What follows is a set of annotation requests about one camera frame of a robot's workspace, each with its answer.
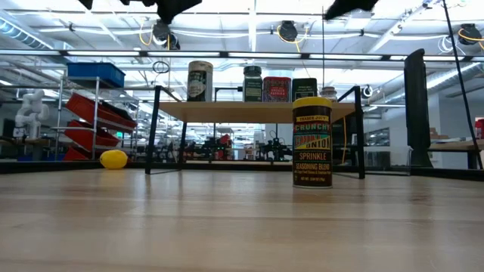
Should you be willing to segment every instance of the yellow ball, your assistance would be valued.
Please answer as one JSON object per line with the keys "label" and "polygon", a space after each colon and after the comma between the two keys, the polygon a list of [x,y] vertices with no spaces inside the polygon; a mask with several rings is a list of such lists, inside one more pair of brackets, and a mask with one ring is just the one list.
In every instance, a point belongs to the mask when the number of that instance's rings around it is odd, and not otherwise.
{"label": "yellow ball", "polygon": [[100,161],[107,169],[121,169],[128,163],[128,156],[121,150],[108,150],[101,154]]}

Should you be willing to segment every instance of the fluorescent light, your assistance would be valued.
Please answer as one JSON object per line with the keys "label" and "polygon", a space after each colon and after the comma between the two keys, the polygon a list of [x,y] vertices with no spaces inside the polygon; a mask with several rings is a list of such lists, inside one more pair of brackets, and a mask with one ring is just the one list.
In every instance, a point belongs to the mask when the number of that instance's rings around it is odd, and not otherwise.
{"label": "fluorescent light", "polygon": [[10,82],[6,82],[5,80],[0,79],[0,83],[2,83],[3,85],[12,86]]}
{"label": "fluorescent light", "polygon": [[405,105],[395,105],[395,104],[371,104],[369,106],[373,107],[405,107]]}
{"label": "fluorescent light", "polygon": [[96,56],[96,57],[137,57],[137,51],[68,51],[71,56]]}
{"label": "fluorescent light", "polygon": [[45,96],[48,96],[48,97],[59,97],[59,93],[56,92],[56,91],[52,91],[52,90],[46,90],[46,89],[42,89],[44,91],[44,95]]}
{"label": "fluorescent light", "polygon": [[219,52],[185,52],[185,51],[161,51],[148,52],[150,57],[219,57]]}
{"label": "fluorescent light", "polygon": [[[356,54],[326,54],[324,59],[333,60],[381,60],[379,55],[356,55]],[[309,58],[322,59],[323,54],[311,54]]]}
{"label": "fluorescent light", "polygon": [[390,60],[406,60],[407,56],[391,56]]}
{"label": "fluorescent light", "polygon": [[366,113],[367,113],[367,112],[370,112],[370,111],[372,111],[372,110],[376,110],[376,109],[378,109],[378,107],[373,106],[373,107],[371,107],[371,108],[369,108],[369,109],[367,109],[367,110],[364,110],[364,112],[366,112]]}
{"label": "fluorescent light", "polygon": [[146,113],[152,113],[153,112],[153,107],[146,104],[146,103],[140,103],[139,109],[146,112]]}
{"label": "fluorescent light", "polygon": [[52,50],[0,50],[0,55],[60,56],[61,53]]}
{"label": "fluorescent light", "polygon": [[454,56],[423,56],[423,60],[426,61],[454,61]]}
{"label": "fluorescent light", "polygon": [[285,53],[228,53],[229,57],[246,57],[246,58],[301,58],[301,54]]}

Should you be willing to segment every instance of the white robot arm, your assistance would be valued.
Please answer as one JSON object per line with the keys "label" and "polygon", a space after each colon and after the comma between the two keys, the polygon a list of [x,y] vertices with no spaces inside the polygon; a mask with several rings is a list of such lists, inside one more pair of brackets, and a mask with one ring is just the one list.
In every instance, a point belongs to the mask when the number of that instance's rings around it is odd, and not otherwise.
{"label": "white robot arm", "polygon": [[22,107],[15,116],[14,137],[22,138],[29,126],[29,138],[37,139],[40,135],[40,122],[48,119],[48,106],[42,103],[44,91],[39,90],[33,94],[24,94]]}

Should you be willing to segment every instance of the red tray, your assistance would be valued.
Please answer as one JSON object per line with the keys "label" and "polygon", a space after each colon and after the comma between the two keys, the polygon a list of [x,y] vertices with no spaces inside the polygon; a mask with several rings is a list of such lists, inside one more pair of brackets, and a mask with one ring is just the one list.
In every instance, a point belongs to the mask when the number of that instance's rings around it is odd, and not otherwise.
{"label": "red tray", "polygon": [[[68,127],[74,128],[92,128],[86,122],[80,122],[77,120],[72,120],[69,122]],[[83,130],[66,130],[64,134],[75,141],[81,147],[84,147],[87,151],[92,152],[92,136],[93,131],[83,131]],[[115,147],[119,143],[119,139],[115,138],[113,135],[105,132],[103,129],[98,128],[96,133],[96,145],[105,147]]]}
{"label": "red tray", "polygon": [[[66,108],[88,123],[94,123],[95,102],[93,100],[74,93],[67,102]],[[115,112],[98,104],[98,126],[122,132],[132,132],[136,125],[136,122],[124,119]]]}
{"label": "red tray", "polygon": [[92,155],[80,147],[69,147],[66,156],[64,156],[63,161],[79,161],[79,160],[90,160]]}

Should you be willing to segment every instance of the black monitor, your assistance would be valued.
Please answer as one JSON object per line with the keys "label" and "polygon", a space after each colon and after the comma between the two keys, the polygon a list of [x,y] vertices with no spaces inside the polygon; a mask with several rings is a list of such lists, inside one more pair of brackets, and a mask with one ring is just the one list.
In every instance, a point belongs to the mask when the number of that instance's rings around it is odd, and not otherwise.
{"label": "black monitor", "polygon": [[432,167],[430,147],[429,106],[425,50],[419,49],[405,59],[405,106],[407,143],[413,149],[411,166]]}

